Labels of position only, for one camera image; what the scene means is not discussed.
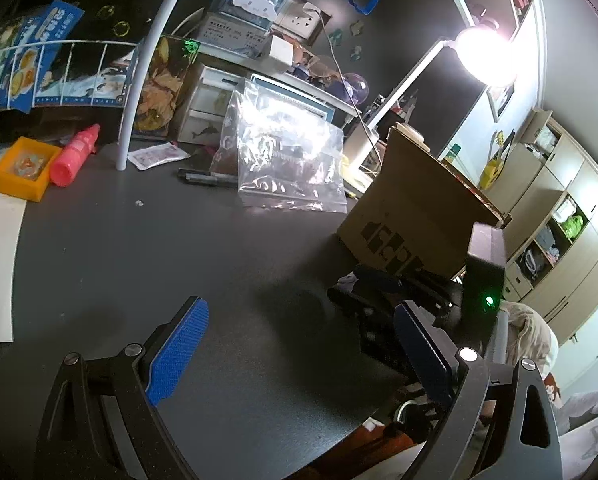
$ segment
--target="pink bottle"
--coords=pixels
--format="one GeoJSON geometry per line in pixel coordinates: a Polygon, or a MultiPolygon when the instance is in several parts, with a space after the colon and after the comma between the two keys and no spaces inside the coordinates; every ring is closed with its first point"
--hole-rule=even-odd
{"type": "Polygon", "coordinates": [[[53,184],[66,187],[74,180],[79,168],[92,153],[99,130],[99,124],[93,124],[74,135],[50,166],[50,179],[53,184]]]}

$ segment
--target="white wall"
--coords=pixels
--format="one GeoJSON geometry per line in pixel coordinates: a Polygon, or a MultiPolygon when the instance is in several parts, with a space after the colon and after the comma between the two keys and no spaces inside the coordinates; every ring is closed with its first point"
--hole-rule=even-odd
{"type": "Polygon", "coordinates": [[[454,143],[461,146],[455,166],[475,184],[479,182],[481,171],[492,156],[490,150],[494,134],[503,130],[504,136],[508,137],[512,130],[518,131],[532,107],[541,100],[544,54],[541,0],[535,0],[529,12],[530,15],[514,38],[514,46],[520,56],[514,95],[498,123],[495,123],[492,115],[488,95],[483,94],[449,143],[450,146],[454,143]]]}
{"type": "Polygon", "coordinates": [[[544,108],[598,163],[598,16],[587,0],[543,0],[544,108]]]}

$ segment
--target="green bag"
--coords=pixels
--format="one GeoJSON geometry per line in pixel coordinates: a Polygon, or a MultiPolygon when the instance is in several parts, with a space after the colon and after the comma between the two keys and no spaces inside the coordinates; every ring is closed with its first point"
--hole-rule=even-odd
{"type": "Polygon", "coordinates": [[[573,240],[583,229],[583,217],[581,215],[572,215],[561,225],[566,232],[566,236],[573,240]]]}

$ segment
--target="picture frame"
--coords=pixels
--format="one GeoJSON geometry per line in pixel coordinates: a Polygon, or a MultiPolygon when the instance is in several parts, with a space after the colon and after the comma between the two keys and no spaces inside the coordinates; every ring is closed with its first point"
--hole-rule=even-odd
{"type": "Polygon", "coordinates": [[[495,123],[498,123],[513,95],[514,83],[505,88],[492,86],[488,88],[488,100],[490,101],[490,109],[492,110],[492,117],[495,123]]]}

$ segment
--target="orange tray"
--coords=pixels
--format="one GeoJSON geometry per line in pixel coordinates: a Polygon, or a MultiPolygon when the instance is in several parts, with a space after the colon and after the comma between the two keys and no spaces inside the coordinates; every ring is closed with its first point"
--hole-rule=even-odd
{"type": "Polygon", "coordinates": [[[28,137],[17,139],[0,160],[0,193],[39,202],[50,182],[50,165],[59,153],[61,153],[61,148],[57,148],[57,146],[29,139],[28,137]],[[46,165],[35,180],[17,176],[12,172],[12,167],[18,157],[22,153],[31,152],[47,160],[46,165]]]}

